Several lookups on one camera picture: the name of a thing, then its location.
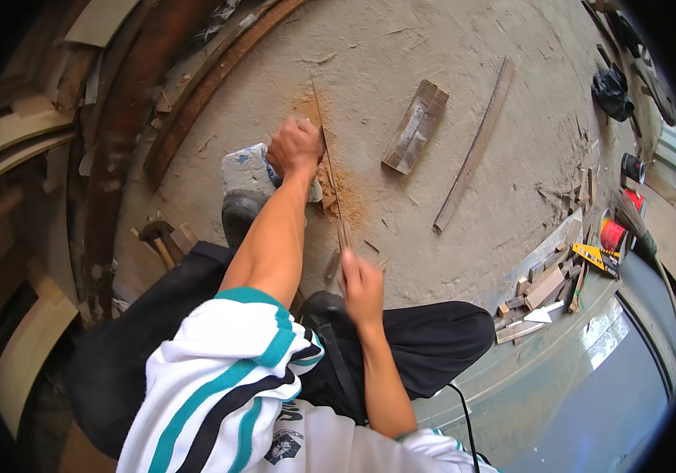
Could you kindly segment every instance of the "black cable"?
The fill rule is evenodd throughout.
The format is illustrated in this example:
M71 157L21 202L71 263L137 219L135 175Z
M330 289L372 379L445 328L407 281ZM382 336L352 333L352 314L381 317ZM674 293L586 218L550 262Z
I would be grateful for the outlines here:
M459 397L461 398L461 406L465 408L465 417L467 418L467 432L470 435L470 448L472 449L472 458L475 459L475 472L480 473L480 462L477 459L477 451L475 450L475 439L472 437L472 423L470 422L470 413L467 411L467 403L465 402L465 395L459 391L459 388L454 386L453 384L449 383L448 386L453 387L454 391L456 391L459 394ZM480 456L485 460L485 463L490 465L490 462L488 459L485 457L485 455L480 454Z

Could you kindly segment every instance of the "paint can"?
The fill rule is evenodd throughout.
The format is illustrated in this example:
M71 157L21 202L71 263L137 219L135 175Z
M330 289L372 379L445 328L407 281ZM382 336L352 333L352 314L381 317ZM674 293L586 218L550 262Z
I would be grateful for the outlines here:
M622 225L606 217L601 221L601 246L605 250L618 252L628 233Z
M622 155L622 174L643 184L646 180L646 165L637 156L625 153Z

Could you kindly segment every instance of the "forearm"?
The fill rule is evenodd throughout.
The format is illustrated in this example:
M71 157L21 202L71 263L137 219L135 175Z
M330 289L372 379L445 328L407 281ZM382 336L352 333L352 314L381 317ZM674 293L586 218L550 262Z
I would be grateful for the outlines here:
M364 404L370 427L389 438L417 429L383 326L357 327L364 353Z
M247 286L290 306L301 280L310 182L308 175L295 174L272 194L230 262L220 291Z

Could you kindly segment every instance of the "shoe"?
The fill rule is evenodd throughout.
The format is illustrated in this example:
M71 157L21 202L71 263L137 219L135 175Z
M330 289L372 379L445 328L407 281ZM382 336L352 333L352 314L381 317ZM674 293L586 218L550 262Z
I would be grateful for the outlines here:
M248 229L267 199L266 194L244 189L235 189L225 195L222 200L222 229L230 248L240 248Z
M328 291L317 291L304 301L301 309L301 325L321 335L320 326L330 323L335 336L346 340L357 338L356 327L345 311L343 298Z

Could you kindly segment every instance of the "printed logo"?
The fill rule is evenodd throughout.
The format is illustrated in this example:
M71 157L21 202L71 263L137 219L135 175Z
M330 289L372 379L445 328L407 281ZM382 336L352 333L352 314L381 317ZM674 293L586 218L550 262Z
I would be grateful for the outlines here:
M304 440L304 436L295 430L278 430L272 440L270 451L265 455L265 460L273 465L284 458L294 458L301 449L301 443L296 438Z

